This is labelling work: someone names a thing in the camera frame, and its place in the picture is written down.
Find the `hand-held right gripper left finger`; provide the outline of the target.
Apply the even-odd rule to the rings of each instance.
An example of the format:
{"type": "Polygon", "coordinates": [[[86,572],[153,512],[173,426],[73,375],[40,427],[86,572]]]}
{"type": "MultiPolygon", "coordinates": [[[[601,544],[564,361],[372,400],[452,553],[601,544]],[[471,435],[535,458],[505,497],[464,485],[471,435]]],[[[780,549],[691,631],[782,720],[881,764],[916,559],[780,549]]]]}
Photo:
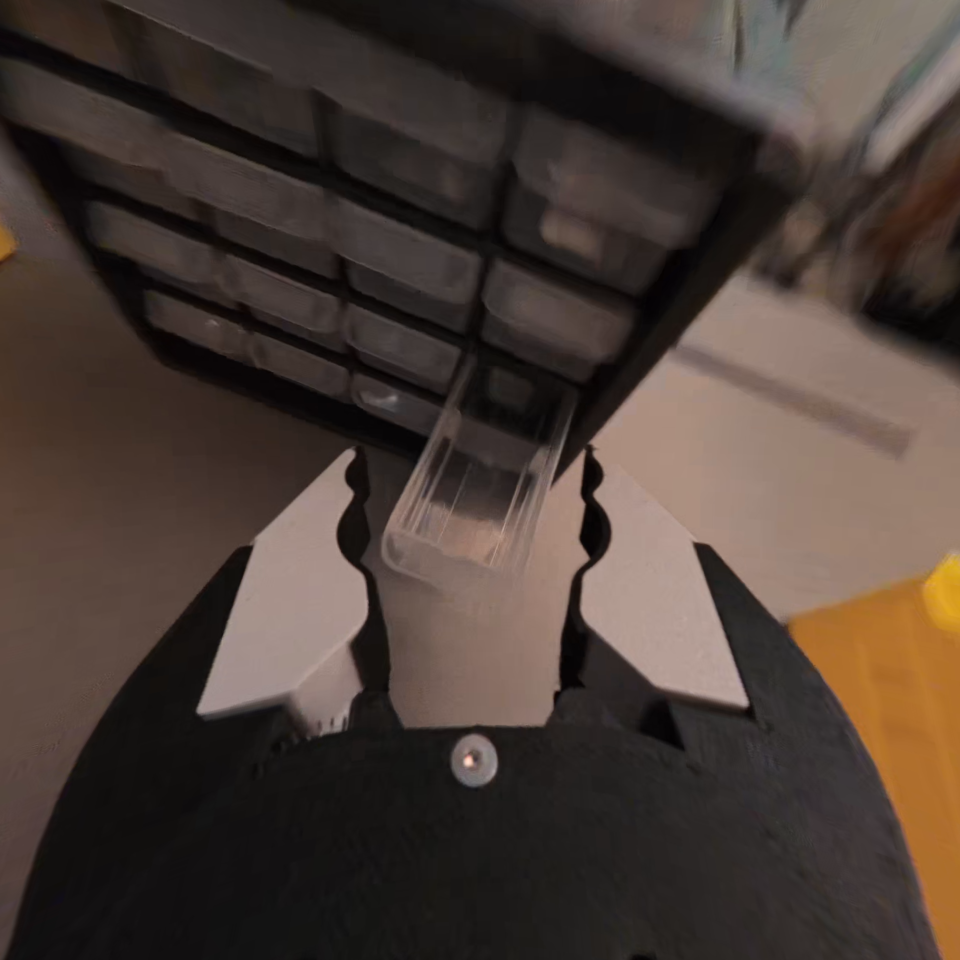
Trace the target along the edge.
{"type": "Polygon", "coordinates": [[[279,709],[311,738],[388,694],[389,634],[371,542],[365,450],[345,450],[252,541],[197,704],[206,721],[279,709]]]}

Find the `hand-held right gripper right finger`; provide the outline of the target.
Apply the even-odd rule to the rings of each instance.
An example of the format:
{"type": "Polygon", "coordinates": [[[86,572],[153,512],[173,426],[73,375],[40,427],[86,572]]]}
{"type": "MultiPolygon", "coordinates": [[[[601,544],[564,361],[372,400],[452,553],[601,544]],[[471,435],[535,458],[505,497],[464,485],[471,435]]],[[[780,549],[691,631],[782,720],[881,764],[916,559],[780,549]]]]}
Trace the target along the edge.
{"type": "Polygon", "coordinates": [[[751,701],[692,534],[623,469],[583,456],[557,714],[747,714],[751,701]]]}

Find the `set of clear cabinet drawers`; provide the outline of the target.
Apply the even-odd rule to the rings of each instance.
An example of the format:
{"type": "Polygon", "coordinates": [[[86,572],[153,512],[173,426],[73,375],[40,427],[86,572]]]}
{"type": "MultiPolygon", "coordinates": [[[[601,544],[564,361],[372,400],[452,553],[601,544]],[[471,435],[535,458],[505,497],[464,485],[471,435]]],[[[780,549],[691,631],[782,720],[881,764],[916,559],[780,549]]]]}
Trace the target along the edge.
{"type": "Polygon", "coordinates": [[[707,183],[663,243],[508,163],[471,229],[45,47],[2,48],[2,123],[163,363],[410,456],[481,353],[572,384],[584,450],[703,309],[724,217],[707,183]]]}

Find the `clear plastic drawer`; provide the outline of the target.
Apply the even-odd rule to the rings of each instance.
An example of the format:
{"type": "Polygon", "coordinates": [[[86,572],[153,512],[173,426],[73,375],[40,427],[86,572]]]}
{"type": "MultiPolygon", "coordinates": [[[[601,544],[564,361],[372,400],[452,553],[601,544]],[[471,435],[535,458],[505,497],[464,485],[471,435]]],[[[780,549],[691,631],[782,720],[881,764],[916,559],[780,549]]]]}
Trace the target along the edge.
{"type": "Polygon", "coordinates": [[[525,569],[579,399],[488,352],[463,361],[381,538],[384,564],[465,594],[525,569]]]}

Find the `black drawer cabinet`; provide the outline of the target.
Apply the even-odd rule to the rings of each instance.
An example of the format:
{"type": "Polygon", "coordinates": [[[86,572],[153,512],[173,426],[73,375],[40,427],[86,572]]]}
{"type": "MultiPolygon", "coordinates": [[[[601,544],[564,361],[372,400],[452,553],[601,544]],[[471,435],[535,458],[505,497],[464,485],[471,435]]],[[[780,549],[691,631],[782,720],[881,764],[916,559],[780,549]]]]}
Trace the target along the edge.
{"type": "Polygon", "coordinates": [[[463,366],[563,470],[797,196],[792,2],[2,2],[2,131],[164,365],[417,456],[463,366]]]}

